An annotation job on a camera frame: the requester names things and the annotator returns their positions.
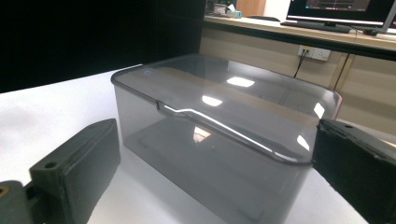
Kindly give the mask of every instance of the translucent lid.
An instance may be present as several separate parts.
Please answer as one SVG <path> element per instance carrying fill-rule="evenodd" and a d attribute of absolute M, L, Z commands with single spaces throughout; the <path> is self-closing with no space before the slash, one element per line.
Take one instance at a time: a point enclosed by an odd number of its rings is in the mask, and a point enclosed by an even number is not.
<path fill-rule="evenodd" d="M 334 91 L 268 70 L 202 55 L 126 69 L 114 85 L 169 117 L 190 119 L 277 160 L 310 162 L 318 120 L 334 119 Z"/>

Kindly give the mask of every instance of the white tabletop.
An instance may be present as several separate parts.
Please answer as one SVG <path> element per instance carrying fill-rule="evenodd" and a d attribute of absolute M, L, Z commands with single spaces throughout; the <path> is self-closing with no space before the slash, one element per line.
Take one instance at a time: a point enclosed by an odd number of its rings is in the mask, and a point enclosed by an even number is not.
<path fill-rule="evenodd" d="M 118 119 L 113 73 L 0 94 L 0 181 L 27 184 L 29 168 L 67 139 L 94 122 Z M 225 223 L 131 151 L 120 150 L 121 166 L 89 223 Z M 285 223 L 366 222 L 312 169 Z"/>

